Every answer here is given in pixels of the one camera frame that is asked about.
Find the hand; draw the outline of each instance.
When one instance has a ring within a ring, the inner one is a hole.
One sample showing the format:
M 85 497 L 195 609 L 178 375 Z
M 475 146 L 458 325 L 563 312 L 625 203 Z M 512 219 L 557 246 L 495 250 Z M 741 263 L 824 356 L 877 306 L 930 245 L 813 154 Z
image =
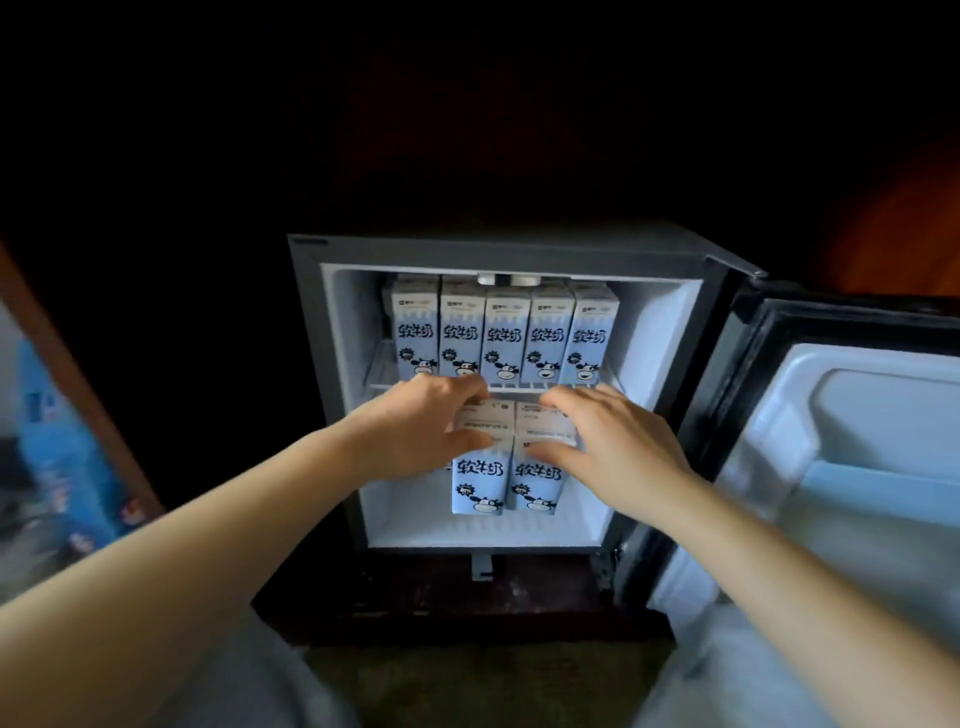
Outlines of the hand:
M 327 430 L 349 450 L 364 482 L 426 473 L 492 444 L 491 436 L 479 430 L 450 431 L 467 400 L 488 396 L 487 382 L 479 375 L 419 374 L 357 407 Z
M 553 387 L 540 402 L 577 425 L 587 451 L 539 442 L 527 452 L 572 473 L 617 511 L 663 529 L 690 484 L 700 485 L 666 421 L 611 386 Z

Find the left hand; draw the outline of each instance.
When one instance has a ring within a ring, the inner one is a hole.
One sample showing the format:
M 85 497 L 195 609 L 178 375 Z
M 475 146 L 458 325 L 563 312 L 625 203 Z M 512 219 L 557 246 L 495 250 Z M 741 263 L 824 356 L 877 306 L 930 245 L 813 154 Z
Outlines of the left hand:
M 467 400 L 488 396 L 487 382 L 479 375 L 419 374 L 357 407 L 327 431 L 347 446 L 365 482 L 426 473 L 491 445 L 485 432 L 449 431 Z

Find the floor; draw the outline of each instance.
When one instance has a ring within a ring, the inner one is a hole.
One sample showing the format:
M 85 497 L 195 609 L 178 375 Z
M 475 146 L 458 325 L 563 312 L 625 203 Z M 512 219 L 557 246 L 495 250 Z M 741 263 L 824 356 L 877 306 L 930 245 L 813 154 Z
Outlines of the floor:
M 630 724 L 672 649 L 644 643 L 335 646 L 307 661 L 367 728 Z

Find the cartoon cow illustration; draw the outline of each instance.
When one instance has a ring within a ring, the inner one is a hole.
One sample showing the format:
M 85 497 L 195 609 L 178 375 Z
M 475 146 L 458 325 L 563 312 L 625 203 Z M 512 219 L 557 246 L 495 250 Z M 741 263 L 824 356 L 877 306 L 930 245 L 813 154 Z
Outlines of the cartoon cow illustration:
M 581 381 L 593 381 L 600 370 L 599 364 L 577 364 L 577 378 Z
M 552 500 L 531 496 L 529 485 L 517 483 L 517 485 L 515 485 L 511 490 L 513 490 L 518 496 L 522 496 L 524 500 L 528 501 L 527 508 L 532 511 L 549 511 L 551 508 L 557 507 L 557 504 Z
M 470 500 L 474 501 L 473 510 L 480 511 L 480 513 L 496 513 L 498 509 L 503 507 L 503 501 L 496 498 L 470 496 Z
M 412 361 L 410 363 L 414 365 L 414 374 L 432 375 L 432 374 L 436 374 L 437 372 L 436 359 L 419 359 L 417 361 Z
M 493 362 L 493 366 L 497 368 L 496 375 L 501 379 L 513 379 L 520 371 L 515 364 L 504 364 L 499 361 Z
M 503 507 L 503 501 L 490 497 L 475 496 L 474 488 L 469 483 L 463 483 L 457 486 L 457 493 L 466 496 L 473 501 L 473 510 L 480 513 L 495 513 L 498 508 Z
M 555 502 L 545 498 L 534 498 L 533 496 L 524 496 L 524 498 L 530 501 L 527 503 L 527 508 L 531 511 L 549 511 L 557 507 Z
M 414 374 L 432 375 L 436 373 L 437 361 L 435 359 L 421 359 L 414 354 L 412 349 L 401 349 L 399 357 L 404 361 L 409 361 L 414 368 Z
M 475 361 L 455 361 L 453 366 L 456 367 L 457 376 L 467 376 L 476 374 L 477 363 Z
M 498 352 L 487 352 L 484 358 L 499 370 L 496 375 L 501 379 L 513 379 L 520 372 L 520 368 L 516 364 L 504 364 L 500 361 Z
M 552 379 L 560 370 L 560 362 L 539 361 L 537 362 L 537 368 L 540 370 L 537 372 L 538 377 L 541 379 Z

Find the dark background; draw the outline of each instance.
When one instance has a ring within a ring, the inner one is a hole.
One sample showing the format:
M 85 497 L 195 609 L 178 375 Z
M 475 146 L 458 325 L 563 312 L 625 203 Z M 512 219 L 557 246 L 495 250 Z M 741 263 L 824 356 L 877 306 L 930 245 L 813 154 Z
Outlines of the dark background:
M 657 215 L 817 286 L 958 128 L 935 43 L 141 40 L 13 65 L 2 232 L 169 507 L 323 424 L 287 232 Z

